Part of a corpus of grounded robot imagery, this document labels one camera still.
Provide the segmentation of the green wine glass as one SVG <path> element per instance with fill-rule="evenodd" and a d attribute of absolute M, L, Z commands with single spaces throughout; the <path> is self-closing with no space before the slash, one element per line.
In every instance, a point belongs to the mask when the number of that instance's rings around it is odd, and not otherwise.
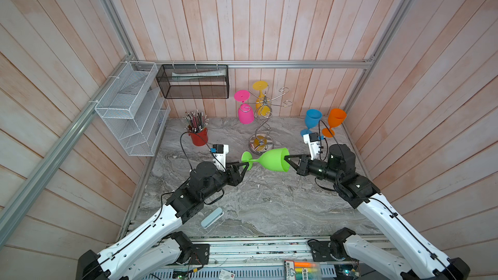
<path fill-rule="evenodd" d="M 287 148 L 268 150 L 257 159 L 254 159 L 250 152 L 244 152 L 241 161 L 249 163 L 249 170 L 254 163 L 259 163 L 262 167 L 270 171 L 288 172 L 290 165 L 285 161 L 285 157 L 289 155 L 290 153 Z"/>

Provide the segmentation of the blue wine glass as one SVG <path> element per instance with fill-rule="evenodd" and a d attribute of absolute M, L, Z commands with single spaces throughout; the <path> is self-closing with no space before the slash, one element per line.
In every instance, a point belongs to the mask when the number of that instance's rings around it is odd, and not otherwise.
<path fill-rule="evenodd" d="M 310 109 L 306 112 L 305 125 L 306 129 L 303 129 L 300 134 L 304 136 L 311 133 L 311 129 L 318 126 L 323 115 L 320 110 Z"/>

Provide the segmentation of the orange wine glass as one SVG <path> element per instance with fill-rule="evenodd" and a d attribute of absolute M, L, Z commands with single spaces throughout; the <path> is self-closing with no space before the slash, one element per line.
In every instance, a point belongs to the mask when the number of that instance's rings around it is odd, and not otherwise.
<path fill-rule="evenodd" d="M 334 136 L 334 128 L 339 127 L 347 117 L 347 113 L 344 110 L 339 108 L 334 108 L 330 111 L 328 116 L 328 127 L 322 130 L 322 135 L 324 137 L 333 137 Z"/>

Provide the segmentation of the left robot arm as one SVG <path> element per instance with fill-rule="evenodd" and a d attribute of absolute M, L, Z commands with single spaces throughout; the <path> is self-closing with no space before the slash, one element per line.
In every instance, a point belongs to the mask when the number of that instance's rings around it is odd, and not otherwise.
<path fill-rule="evenodd" d="M 201 162 L 161 208 L 129 235 L 108 248 L 83 254 L 76 279 L 142 279 L 166 264 L 186 264 L 193 250 L 179 229 L 204 207 L 207 198 L 224 186 L 239 185 L 250 163 L 228 163 L 218 169 Z"/>

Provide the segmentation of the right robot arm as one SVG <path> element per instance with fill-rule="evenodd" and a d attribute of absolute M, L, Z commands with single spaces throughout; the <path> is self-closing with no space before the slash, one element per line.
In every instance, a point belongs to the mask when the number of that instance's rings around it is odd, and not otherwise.
<path fill-rule="evenodd" d="M 285 156 L 300 176 L 312 175 L 331 182 L 334 191 L 375 224 L 401 254 L 392 255 L 343 228 L 331 236 L 331 256 L 356 259 L 389 279 L 467 279 L 469 266 L 459 257 L 450 258 L 413 228 L 372 181 L 356 173 L 355 160 L 355 154 L 345 144 L 330 146 L 325 161 L 305 154 Z"/>

